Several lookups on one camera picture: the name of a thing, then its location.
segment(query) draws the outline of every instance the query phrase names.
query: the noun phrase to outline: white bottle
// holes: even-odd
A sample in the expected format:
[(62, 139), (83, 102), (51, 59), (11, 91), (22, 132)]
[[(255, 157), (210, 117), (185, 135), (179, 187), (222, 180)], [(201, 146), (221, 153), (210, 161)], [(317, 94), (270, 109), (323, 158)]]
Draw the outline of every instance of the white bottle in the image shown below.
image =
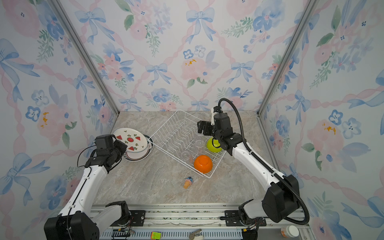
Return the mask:
[(282, 227), (280, 230), (281, 230), (281, 235), (283, 235), (283, 237), (285, 238), (293, 238), (299, 235), (299, 230), (297, 229), (297, 227), (293, 225)]

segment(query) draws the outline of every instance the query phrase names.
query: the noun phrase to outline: gray stone surface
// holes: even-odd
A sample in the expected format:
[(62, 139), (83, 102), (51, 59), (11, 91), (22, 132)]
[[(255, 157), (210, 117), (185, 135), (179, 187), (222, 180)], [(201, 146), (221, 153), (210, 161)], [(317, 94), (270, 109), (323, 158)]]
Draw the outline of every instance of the gray stone surface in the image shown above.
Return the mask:
[[(189, 112), (209, 120), (210, 112)], [(173, 112), (121, 112), (114, 130), (130, 127), (151, 136)], [(240, 132), (236, 114), (228, 112), (235, 132)], [(253, 149), (271, 164), (255, 112), (241, 111), (245, 137)], [(185, 178), (194, 183), (184, 189)], [(265, 191), (250, 171), (225, 153), (211, 178), (198, 175), (155, 147), (139, 161), (122, 162), (107, 175), (94, 204), (105, 205), (125, 200), (128, 204), (227, 203), (241, 204), (250, 199), (262, 199)]]

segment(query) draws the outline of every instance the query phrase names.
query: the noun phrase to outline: dish rack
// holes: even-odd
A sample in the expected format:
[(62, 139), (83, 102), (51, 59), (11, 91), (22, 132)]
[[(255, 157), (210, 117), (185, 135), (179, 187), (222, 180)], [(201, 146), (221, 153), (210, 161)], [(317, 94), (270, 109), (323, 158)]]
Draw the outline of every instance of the dish rack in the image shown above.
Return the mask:
[[(207, 141), (211, 136), (197, 133), (198, 121), (200, 121), (199, 118), (178, 109), (151, 138), (153, 144), (162, 152), (197, 174), (210, 178), (225, 151), (214, 153), (207, 149)], [(203, 174), (194, 168), (194, 161), (199, 155), (207, 155), (211, 158), (213, 167), (210, 172)]]

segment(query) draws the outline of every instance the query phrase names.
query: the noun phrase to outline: floral wallpaper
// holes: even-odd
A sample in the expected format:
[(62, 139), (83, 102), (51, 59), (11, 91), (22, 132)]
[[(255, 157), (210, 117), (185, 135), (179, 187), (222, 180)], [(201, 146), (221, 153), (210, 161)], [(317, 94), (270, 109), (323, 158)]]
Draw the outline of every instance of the floral wallpaper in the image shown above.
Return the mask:
[(61, 4), (121, 111), (207, 111), (259, 108), (307, 1)]
[(46, 1), (0, 5), (0, 239), (44, 239), (116, 117)]
[(263, 112), (318, 240), (384, 239), (383, 10), (320, 0)]

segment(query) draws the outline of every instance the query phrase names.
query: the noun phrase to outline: plate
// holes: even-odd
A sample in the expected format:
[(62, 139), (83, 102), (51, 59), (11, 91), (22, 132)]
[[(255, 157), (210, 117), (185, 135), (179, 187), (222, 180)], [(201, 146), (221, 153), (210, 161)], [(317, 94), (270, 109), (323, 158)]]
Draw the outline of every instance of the plate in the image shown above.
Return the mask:
[(140, 160), (143, 160), (151, 153), (153, 149), (152, 138), (150, 138), (148, 135), (144, 135), (144, 136), (147, 139), (147, 143), (148, 143), (147, 150), (141, 151), (141, 152), (125, 152), (124, 158), (127, 159), (129, 162), (138, 162)]
[(122, 127), (113, 132), (113, 135), (127, 145), (127, 152), (142, 152), (147, 148), (147, 139), (135, 129)]

